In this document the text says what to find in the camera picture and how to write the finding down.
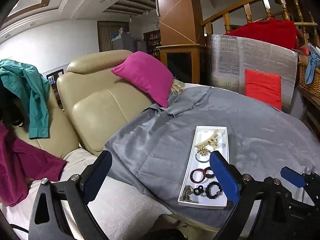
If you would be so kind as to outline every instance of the brown hair tie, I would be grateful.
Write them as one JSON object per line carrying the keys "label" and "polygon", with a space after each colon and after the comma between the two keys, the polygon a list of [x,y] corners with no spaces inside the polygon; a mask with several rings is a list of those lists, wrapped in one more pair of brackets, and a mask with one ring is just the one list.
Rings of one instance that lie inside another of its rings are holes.
{"label": "brown hair tie", "polygon": [[[195,173],[195,171],[202,171],[203,178],[201,179],[201,181],[195,181],[195,180],[193,179],[193,174]],[[205,171],[204,171],[204,169],[195,169],[195,170],[191,171],[191,173],[190,173],[190,180],[191,180],[193,183],[196,183],[196,184],[201,183],[202,181],[204,181],[204,179],[205,179]]]}
{"label": "brown hair tie", "polygon": [[209,166],[209,167],[206,167],[206,168],[204,169],[204,171],[205,171],[205,176],[206,176],[206,178],[208,178],[208,179],[213,179],[213,178],[215,177],[215,174],[214,174],[214,173],[213,173],[213,174],[207,174],[207,171],[212,171],[210,166]]}

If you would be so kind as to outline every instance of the black cable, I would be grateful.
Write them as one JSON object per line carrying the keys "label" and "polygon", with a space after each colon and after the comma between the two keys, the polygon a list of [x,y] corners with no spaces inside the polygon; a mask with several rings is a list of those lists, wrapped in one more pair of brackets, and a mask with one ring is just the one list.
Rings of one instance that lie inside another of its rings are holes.
{"label": "black cable", "polygon": [[10,226],[12,227],[12,229],[18,229],[18,230],[20,230],[20,231],[26,232],[27,234],[29,233],[28,230],[26,230],[26,229],[24,229],[24,228],[22,228],[22,227],[19,227],[19,226],[17,226],[17,225],[10,224]]}

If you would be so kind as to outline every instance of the magenta garment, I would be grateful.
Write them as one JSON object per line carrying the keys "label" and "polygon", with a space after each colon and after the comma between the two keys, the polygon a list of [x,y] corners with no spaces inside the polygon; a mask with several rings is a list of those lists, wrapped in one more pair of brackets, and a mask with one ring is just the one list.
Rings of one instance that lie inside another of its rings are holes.
{"label": "magenta garment", "polygon": [[112,73],[122,77],[143,92],[148,93],[159,105],[167,108],[173,75],[165,65],[142,51],[131,54]]}
{"label": "magenta garment", "polygon": [[25,177],[35,180],[48,178],[59,181],[66,161],[10,136],[0,122],[0,199],[15,206],[28,195]]}

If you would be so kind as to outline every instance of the shirt cuff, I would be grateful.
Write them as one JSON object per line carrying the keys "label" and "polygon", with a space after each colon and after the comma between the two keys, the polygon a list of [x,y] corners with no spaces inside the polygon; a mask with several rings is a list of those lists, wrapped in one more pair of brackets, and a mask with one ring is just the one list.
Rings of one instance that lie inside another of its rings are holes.
{"label": "shirt cuff", "polygon": [[29,139],[34,138],[48,138],[48,128],[29,127]]}

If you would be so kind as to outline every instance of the baluster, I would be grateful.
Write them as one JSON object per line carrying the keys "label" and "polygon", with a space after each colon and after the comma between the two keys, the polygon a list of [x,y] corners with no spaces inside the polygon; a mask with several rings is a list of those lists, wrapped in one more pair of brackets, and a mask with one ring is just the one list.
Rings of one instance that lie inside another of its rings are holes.
{"label": "baluster", "polygon": [[[298,0],[293,0],[293,1],[294,1],[295,5],[296,5],[300,22],[303,22],[303,16],[302,16],[302,13],[301,13],[301,10],[300,10],[300,7],[299,7]],[[306,31],[306,27],[305,26],[302,26],[302,36],[303,36],[304,43],[307,44],[309,41],[308,41],[308,38],[307,38],[307,31]]]}
{"label": "baluster", "polygon": [[247,23],[252,22],[250,5],[248,3],[246,3],[244,5],[244,11],[245,11],[245,15],[247,17]]}
{"label": "baluster", "polygon": [[[311,22],[315,22],[315,20],[313,19],[313,16],[311,14],[311,12],[309,11],[309,14],[310,14],[310,17],[311,17]],[[315,42],[316,42],[316,45],[317,47],[320,48],[320,40],[319,40],[319,36],[318,36],[318,31],[317,31],[317,27],[315,26]]]}
{"label": "baluster", "polygon": [[224,28],[226,30],[226,33],[229,33],[231,31],[231,28],[230,28],[230,18],[229,18],[228,12],[226,12],[223,15],[223,21],[224,21]]}
{"label": "baluster", "polygon": [[283,9],[283,14],[282,14],[283,19],[286,21],[290,21],[288,10],[287,10],[287,3],[285,2],[285,0],[280,0],[280,2],[282,5],[282,9]]}
{"label": "baluster", "polygon": [[271,19],[270,3],[269,0],[263,0],[264,6],[266,8],[268,19]]}
{"label": "baluster", "polygon": [[205,25],[205,33],[208,35],[213,34],[212,22],[209,22]]}

